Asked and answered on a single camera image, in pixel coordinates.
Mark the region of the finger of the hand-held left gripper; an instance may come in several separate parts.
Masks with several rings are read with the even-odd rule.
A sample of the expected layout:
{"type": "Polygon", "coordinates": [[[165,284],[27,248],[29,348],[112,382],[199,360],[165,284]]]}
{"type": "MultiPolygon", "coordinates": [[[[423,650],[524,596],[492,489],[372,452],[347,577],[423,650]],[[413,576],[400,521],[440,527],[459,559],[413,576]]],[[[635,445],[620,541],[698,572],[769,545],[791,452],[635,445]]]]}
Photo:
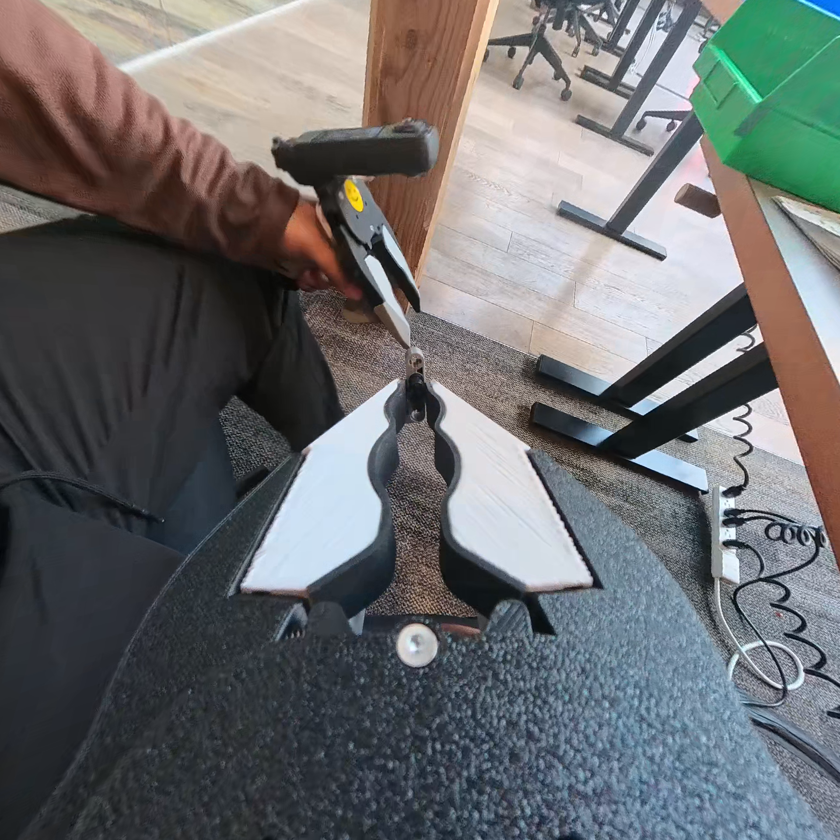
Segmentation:
{"type": "Polygon", "coordinates": [[[392,284],[404,295],[411,308],[415,312],[421,312],[421,298],[412,270],[389,226],[382,227],[382,246],[384,248],[385,261],[388,265],[388,268],[385,270],[386,274],[392,284]]]}
{"type": "Polygon", "coordinates": [[[372,286],[379,294],[381,302],[373,306],[374,314],[403,348],[412,346],[411,327],[402,306],[397,302],[392,283],[380,261],[372,255],[364,258],[364,265],[371,278],[372,286]]]}

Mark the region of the black desk legs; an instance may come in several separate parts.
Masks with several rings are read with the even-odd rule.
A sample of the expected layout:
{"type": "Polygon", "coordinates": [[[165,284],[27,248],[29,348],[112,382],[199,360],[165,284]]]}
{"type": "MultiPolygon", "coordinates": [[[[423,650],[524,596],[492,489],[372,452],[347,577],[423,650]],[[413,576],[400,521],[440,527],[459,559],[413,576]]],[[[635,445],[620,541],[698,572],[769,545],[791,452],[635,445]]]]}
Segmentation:
{"type": "Polygon", "coordinates": [[[698,440],[697,429],[777,388],[768,351],[751,331],[758,325],[747,288],[741,284],[643,362],[615,382],[606,382],[542,354],[536,374],[546,385],[576,392],[629,422],[615,432],[536,402],[530,422],[601,456],[622,460],[689,489],[707,493],[707,473],[661,450],[666,443],[698,440]],[[662,403],[650,396],[711,353],[739,337],[749,342],[724,364],[662,403]]]}

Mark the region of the white power strip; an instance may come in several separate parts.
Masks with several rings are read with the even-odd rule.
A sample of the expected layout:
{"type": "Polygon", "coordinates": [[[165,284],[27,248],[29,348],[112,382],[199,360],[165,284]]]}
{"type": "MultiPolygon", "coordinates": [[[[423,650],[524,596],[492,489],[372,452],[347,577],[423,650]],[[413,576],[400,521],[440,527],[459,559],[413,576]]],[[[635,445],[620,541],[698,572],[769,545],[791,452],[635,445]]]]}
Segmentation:
{"type": "Polygon", "coordinates": [[[710,572],[715,581],[740,584],[740,561],[736,548],[737,530],[724,523],[726,510],[732,499],[725,497],[725,488],[719,486],[710,493],[712,516],[710,520],[710,572]]]}

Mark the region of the person's left hand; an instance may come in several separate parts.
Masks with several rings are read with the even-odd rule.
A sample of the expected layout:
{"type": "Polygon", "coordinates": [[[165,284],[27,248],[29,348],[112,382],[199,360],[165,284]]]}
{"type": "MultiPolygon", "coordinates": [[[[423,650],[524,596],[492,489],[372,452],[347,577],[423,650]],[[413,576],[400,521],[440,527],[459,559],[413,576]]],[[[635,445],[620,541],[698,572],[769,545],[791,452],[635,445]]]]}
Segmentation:
{"type": "Polygon", "coordinates": [[[280,254],[281,264],[289,268],[300,290],[332,288],[346,299],[362,299],[362,290],[340,264],[332,235],[317,203],[299,198],[281,237],[280,254]]]}

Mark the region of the green plastic bin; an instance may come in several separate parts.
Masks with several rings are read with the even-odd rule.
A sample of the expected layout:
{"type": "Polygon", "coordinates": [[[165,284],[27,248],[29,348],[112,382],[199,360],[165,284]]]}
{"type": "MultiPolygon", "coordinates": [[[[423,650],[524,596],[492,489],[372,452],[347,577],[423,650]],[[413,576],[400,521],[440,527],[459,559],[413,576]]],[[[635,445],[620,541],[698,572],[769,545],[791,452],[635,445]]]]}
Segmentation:
{"type": "Polygon", "coordinates": [[[694,65],[692,108],[721,163],[839,210],[839,19],[746,1],[694,65]]]}

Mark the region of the wooden post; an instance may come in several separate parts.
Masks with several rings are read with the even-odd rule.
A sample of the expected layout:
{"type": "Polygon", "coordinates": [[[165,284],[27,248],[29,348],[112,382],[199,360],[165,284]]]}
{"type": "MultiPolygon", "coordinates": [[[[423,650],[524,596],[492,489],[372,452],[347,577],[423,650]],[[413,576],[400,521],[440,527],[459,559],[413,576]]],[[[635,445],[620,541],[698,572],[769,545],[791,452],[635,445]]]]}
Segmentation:
{"type": "Polygon", "coordinates": [[[424,176],[388,175],[371,193],[418,286],[444,204],[498,1],[372,1],[363,125],[420,119],[439,134],[424,176]]]}

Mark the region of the black office chair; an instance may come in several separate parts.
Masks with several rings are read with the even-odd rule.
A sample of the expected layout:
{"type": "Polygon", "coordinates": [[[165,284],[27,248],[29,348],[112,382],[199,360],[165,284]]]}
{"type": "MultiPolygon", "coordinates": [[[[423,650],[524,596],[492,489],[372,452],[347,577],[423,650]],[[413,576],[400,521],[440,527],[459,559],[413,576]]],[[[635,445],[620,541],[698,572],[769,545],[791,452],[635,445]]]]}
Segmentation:
{"type": "Polygon", "coordinates": [[[506,47],[507,57],[510,59],[513,59],[516,56],[519,48],[526,48],[528,50],[527,55],[520,70],[512,81],[512,87],[518,91],[522,88],[526,70],[531,66],[537,56],[541,56],[552,68],[553,79],[563,83],[563,89],[560,92],[561,101],[568,102],[572,96],[571,78],[564,69],[560,55],[554,49],[550,43],[549,37],[547,36],[550,26],[558,28],[564,21],[564,14],[568,6],[568,2],[542,1],[536,2],[535,5],[537,7],[537,14],[532,20],[532,27],[530,31],[520,35],[490,38],[487,41],[482,62],[487,62],[490,56],[490,50],[494,48],[506,47]]]}

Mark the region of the black table leg frame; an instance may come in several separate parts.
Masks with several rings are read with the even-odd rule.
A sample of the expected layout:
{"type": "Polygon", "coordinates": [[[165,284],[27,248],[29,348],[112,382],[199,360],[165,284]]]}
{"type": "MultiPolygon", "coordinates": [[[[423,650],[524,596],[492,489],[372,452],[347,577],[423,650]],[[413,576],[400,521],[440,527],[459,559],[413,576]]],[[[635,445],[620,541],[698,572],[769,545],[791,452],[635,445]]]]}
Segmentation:
{"type": "Polygon", "coordinates": [[[598,217],[566,201],[560,202],[556,210],[556,214],[561,218],[659,260],[666,258],[666,249],[649,239],[634,234],[629,228],[677,165],[699,141],[702,135],[702,127],[693,112],[688,112],[688,115],[656,154],[645,144],[627,137],[626,130],[645,104],[648,95],[689,32],[697,18],[700,7],[701,1],[682,3],[682,10],[674,27],[666,36],[664,43],[660,46],[636,85],[632,96],[611,127],[606,127],[588,118],[577,119],[577,123],[589,131],[598,133],[609,140],[614,140],[633,151],[652,156],[653,159],[649,162],[646,171],[640,176],[633,189],[624,197],[622,204],[608,219],[598,217]]]}

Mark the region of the light grey angled beam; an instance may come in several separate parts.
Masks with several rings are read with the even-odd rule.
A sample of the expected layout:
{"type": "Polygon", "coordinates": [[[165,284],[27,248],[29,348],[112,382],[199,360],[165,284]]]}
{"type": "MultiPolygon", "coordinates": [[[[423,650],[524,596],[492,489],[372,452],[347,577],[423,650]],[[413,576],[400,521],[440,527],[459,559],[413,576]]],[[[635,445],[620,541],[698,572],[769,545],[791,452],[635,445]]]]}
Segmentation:
{"type": "Polygon", "coordinates": [[[404,380],[406,421],[420,423],[426,419],[427,383],[425,356],[417,346],[406,350],[406,375],[404,380]]]}

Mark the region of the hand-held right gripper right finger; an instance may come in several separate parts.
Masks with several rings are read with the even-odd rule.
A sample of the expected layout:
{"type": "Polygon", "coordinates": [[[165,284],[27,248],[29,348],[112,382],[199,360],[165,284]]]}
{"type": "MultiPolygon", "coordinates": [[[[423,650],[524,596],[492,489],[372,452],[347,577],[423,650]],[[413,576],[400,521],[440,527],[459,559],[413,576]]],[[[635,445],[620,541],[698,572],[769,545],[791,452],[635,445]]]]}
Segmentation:
{"type": "Polygon", "coordinates": [[[499,602],[530,603],[588,590],[595,577],[579,551],[535,452],[446,386],[427,386],[434,461],[447,489],[440,567],[447,586],[479,614],[499,602]]]}

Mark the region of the person's black trousers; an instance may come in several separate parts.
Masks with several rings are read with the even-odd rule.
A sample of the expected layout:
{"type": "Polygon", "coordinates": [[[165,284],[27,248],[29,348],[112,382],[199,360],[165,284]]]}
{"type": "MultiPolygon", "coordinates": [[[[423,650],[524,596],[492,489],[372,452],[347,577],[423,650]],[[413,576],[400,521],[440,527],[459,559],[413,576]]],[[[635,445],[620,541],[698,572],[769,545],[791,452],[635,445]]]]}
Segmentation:
{"type": "Polygon", "coordinates": [[[301,451],[343,418],[272,273],[77,217],[2,236],[1,827],[76,757],[187,554],[237,503],[233,397],[301,451]]]}

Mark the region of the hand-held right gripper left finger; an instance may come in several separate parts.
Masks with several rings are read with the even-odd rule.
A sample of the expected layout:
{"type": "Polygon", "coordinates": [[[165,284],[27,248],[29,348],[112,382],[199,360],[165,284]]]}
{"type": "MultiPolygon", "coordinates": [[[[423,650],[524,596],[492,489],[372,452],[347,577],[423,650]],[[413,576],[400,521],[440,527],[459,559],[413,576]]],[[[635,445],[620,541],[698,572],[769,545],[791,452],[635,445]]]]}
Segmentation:
{"type": "Polygon", "coordinates": [[[396,542],[387,483],[403,423],[404,383],[393,380],[304,449],[241,592],[378,597],[388,588],[396,542]]]}

